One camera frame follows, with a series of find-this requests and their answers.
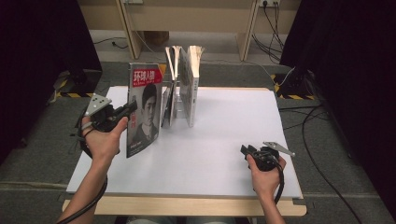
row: white tabletop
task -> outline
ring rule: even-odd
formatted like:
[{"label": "white tabletop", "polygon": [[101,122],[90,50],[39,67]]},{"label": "white tabletop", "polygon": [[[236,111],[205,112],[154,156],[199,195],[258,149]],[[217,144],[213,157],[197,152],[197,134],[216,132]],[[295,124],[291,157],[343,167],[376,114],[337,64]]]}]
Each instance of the white tabletop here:
[{"label": "white tabletop", "polygon": [[[114,107],[127,101],[127,87],[110,88]],[[263,147],[262,142],[287,147],[272,91],[200,88],[195,125],[176,119],[170,129],[160,129],[149,147],[126,158],[126,132],[120,154],[108,172],[106,193],[193,197],[256,197],[242,145]],[[290,156],[282,197],[302,198]],[[67,192],[76,192],[91,159],[82,153]]]}]

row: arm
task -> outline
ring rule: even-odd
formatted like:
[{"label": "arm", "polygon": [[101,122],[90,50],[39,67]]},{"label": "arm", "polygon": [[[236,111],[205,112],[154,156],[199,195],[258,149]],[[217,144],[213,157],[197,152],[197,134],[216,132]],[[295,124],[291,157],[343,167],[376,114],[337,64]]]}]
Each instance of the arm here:
[{"label": "arm", "polygon": [[[260,204],[262,205],[266,223],[285,223],[285,220],[280,215],[274,201],[274,193],[279,185],[278,170],[273,169],[268,172],[260,171],[256,162],[250,155],[247,155],[247,162],[251,170],[253,188],[257,193]],[[282,157],[279,157],[279,164],[282,168],[285,168],[286,162]]]},{"label": "arm", "polygon": [[[90,118],[85,117],[82,120],[82,124],[89,121]],[[58,222],[85,207],[99,193],[114,156],[120,152],[120,135],[125,130],[127,122],[128,119],[123,118],[110,133],[101,133],[95,130],[88,133],[85,137],[88,148],[92,153],[91,168],[79,185],[70,204],[67,205],[59,217]],[[89,130],[90,128],[84,130],[82,135],[87,134]],[[95,208],[96,205],[71,223],[92,223]]]}]

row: magazine cover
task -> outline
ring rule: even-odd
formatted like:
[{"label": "magazine cover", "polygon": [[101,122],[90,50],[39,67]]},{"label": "magazine cover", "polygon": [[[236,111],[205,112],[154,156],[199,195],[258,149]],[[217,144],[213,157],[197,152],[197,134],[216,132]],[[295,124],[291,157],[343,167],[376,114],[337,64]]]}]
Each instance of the magazine cover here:
[{"label": "magazine cover", "polygon": [[157,139],[161,121],[164,68],[157,63],[130,63],[128,103],[136,101],[127,127],[126,157],[142,151]]},{"label": "magazine cover", "polygon": [[189,127],[194,126],[199,84],[199,67],[203,51],[204,48],[200,46],[189,46],[187,53],[182,50],[181,58],[183,59],[184,66],[179,70],[179,93]]}]

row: power strip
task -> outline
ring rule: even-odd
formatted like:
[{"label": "power strip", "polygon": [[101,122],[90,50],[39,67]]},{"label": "power strip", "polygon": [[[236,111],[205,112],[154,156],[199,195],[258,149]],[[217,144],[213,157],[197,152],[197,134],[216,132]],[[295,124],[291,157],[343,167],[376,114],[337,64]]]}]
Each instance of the power strip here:
[{"label": "power strip", "polygon": [[280,4],[280,0],[260,0],[259,7],[264,7],[264,4],[263,4],[264,1],[267,2],[267,7],[275,7],[276,3],[278,6]]}]

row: black curtain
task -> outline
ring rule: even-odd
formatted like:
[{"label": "black curtain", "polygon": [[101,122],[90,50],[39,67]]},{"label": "black curtain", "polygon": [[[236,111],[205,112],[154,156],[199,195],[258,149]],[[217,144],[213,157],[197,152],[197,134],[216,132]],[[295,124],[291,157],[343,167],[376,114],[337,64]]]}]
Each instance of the black curtain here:
[{"label": "black curtain", "polygon": [[0,1],[0,162],[25,137],[63,71],[101,71],[77,1]]},{"label": "black curtain", "polygon": [[346,148],[396,219],[396,1],[303,0],[281,64],[309,69]]}]

